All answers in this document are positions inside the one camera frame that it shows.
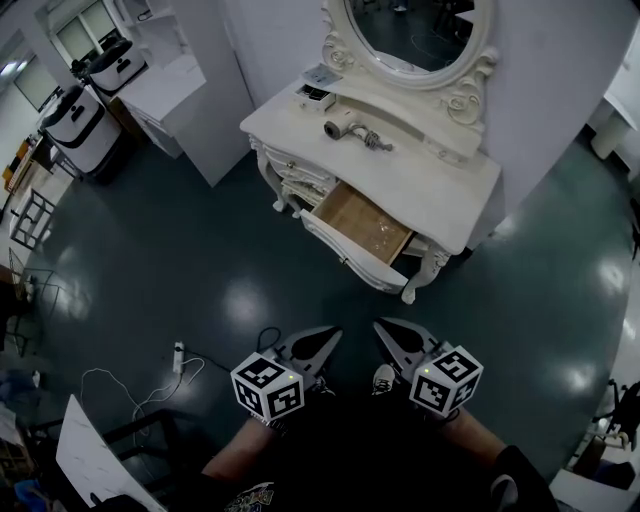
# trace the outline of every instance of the drawer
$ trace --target drawer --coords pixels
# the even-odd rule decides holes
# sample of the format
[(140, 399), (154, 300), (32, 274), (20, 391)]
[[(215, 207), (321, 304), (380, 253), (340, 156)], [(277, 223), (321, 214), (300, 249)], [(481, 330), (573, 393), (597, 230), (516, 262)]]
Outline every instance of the drawer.
[(391, 264), (413, 231), (345, 183), (339, 183), (312, 212), (302, 211), (305, 228), (331, 247), (342, 263), (370, 286), (400, 293), (407, 278)]
[(318, 206), (327, 195), (326, 192), (318, 190), (317, 187), (301, 181), (285, 178), (282, 180), (281, 185), (283, 192), (294, 194), (314, 207)]
[(182, 154), (180, 144), (178, 144), (178, 142), (166, 131), (158, 128), (156, 123), (150, 123), (147, 120), (147, 117), (143, 117), (139, 114), (138, 110), (132, 109), (129, 113), (151, 141), (171, 158), (178, 158)]
[(125, 105), (126, 105), (127, 109), (129, 109), (129, 112), (131, 112), (131, 114), (134, 117), (138, 117), (139, 119), (144, 120), (145, 123), (151, 124), (151, 125), (155, 126), (158, 130), (161, 130), (161, 131), (167, 133), (167, 129), (162, 125), (162, 123), (160, 123), (159, 121), (156, 121), (153, 117), (148, 116), (142, 110), (137, 109), (136, 107), (130, 105), (129, 103), (125, 103)]
[(337, 183), (335, 176), (306, 160), (287, 155), (269, 146), (265, 146), (265, 151), (273, 169), (283, 178), (296, 179), (302, 174), (325, 187), (327, 192)]

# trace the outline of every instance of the small box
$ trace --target small box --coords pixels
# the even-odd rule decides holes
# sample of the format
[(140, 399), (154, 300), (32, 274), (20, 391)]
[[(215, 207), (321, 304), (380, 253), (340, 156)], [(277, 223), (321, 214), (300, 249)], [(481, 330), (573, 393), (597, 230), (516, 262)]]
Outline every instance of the small box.
[(462, 347), (418, 367), (410, 399), (448, 416), (474, 395), (484, 367)]
[(293, 101), (303, 110), (324, 114), (336, 102), (336, 95), (310, 85), (303, 85), (293, 93)]
[(302, 376), (257, 352), (231, 372), (238, 403), (264, 421), (304, 406)]

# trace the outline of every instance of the white board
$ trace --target white board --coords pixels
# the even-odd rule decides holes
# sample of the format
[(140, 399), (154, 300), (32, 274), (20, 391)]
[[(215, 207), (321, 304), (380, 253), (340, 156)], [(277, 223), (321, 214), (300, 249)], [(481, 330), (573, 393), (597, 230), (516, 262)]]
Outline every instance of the white board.
[(71, 395), (62, 423), (56, 461), (89, 507), (94, 507), (91, 493), (105, 501), (127, 495), (150, 512), (166, 509), (133, 478), (113, 454)]

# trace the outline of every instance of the shoe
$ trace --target shoe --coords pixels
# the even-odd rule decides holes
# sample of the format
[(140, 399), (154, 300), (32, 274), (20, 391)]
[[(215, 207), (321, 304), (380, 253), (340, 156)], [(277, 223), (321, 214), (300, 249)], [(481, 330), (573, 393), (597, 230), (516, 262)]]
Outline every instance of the shoe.
[(388, 393), (393, 387), (393, 381), (396, 379), (396, 372), (388, 364), (383, 364), (376, 370), (373, 376), (372, 395), (382, 395)]
[(318, 377), (316, 379), (316, 383), (311, 386), (309, 391), (312, 393), (320, 393), (321, 395), (327, 394), (336, 396), (336, 394), (329, 389), (329, 386), (327, 386), (327, 381), (324, 380), (324, 377)]
[(33, 276), (29, 276), (24, 282), (24, 291), (27, 294), (27, 302), (29, 304), (33, 302), (33, 296), (36, 290), (36, 287), (33, 281), (34, 281)]

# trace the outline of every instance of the power strip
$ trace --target power strip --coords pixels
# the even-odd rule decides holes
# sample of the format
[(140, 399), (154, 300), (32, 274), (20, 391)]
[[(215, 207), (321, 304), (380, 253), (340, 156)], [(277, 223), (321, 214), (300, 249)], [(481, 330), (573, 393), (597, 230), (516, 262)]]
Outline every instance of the power strip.
[(173, 347), (173, 373), (184, 373), (184, 343), (181, 341), (176, 341)]

